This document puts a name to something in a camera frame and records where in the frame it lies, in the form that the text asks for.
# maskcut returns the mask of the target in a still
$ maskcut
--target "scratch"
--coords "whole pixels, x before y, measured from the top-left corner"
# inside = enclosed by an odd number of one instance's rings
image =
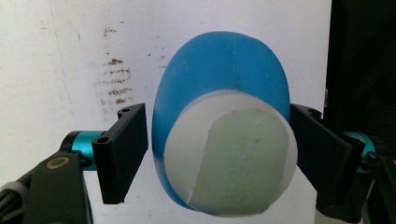
[[[62,55],[62,52],[61,52],[61,47],[60,47],[60,43],[59,43],[59,36],[58,36],[58,30],[56,28],[56,23],[55,23],[56,19],[55,19],[55,16],[53,15],[52,1],[51,0],[49,0],[49,10],[50,10],[50,15],[51,15],[52,21],[53,21],[53,30],[54,30],[55,37],[56,37],[56,47],[58,49],[59,56],[61,58],[61,69],[62,69],[62,74],[64,76],[63,84],[64,84],[64,88],[66,89],[67,99],[68,99],[69,104],[70,104],[70,110],[71,110],[70,113],[74,116],[73,103],[72,103],[72,100],[71,100],[69,88],[67,87],[67,84],[66,84],[66,72],[64,71],[64,56]]]

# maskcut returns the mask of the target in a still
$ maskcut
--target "white cap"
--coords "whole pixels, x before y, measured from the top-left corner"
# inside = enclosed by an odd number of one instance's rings
[[[221,217],[265,211],[289,185],[296,162],[288,122],[240,91],[214,91],[191,102],[164,151],[176,194],[192,208]]]

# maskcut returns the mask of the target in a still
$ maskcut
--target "blue and white object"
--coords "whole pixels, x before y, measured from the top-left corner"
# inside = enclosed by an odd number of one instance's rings
[[[168,64],[153,110],[158,176],[178,204],[221,217],[265,211],[297,162],[275,54],[230,32],[199,35]]]

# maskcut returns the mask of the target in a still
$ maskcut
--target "pale green surface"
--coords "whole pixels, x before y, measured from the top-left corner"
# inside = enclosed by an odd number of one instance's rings
[[[189,204],[216,216],[263,212],[279,191],[288,139],[277,117],[257,109],[218,119]]]

